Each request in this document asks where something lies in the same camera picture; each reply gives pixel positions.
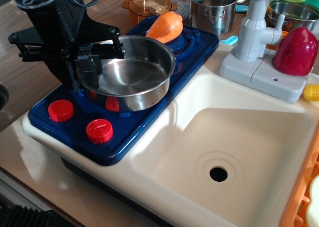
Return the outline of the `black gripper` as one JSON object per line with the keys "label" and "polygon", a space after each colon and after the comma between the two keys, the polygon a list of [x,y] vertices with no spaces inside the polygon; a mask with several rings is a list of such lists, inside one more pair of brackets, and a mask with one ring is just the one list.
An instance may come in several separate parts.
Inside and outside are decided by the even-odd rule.
{"label": "black gripper", "polygon": [[[78,80],[84,86],[98,89],[102,73],[100,59],[124,57],[117,27],[95,22],[87,8],[98,0],[14,0],[25,12],[33,27],[11,34],[11,44],[20,49],[24,61],[40,61],[41,51],[49,54],[65,52],[75,60]],[[77,92],[80,83],[68,60],[45,60],[50,72],[69,90]]]}

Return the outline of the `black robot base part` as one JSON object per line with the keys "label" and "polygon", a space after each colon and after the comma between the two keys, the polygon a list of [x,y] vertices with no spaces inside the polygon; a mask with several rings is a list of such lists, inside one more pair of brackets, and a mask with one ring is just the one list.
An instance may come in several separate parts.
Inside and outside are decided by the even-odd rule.
{"label": "black robot base part", "polygon": [[0,203],[1,227],[75,227],[73,223],[53,210],[36,210],[21,205],[10,208]]}

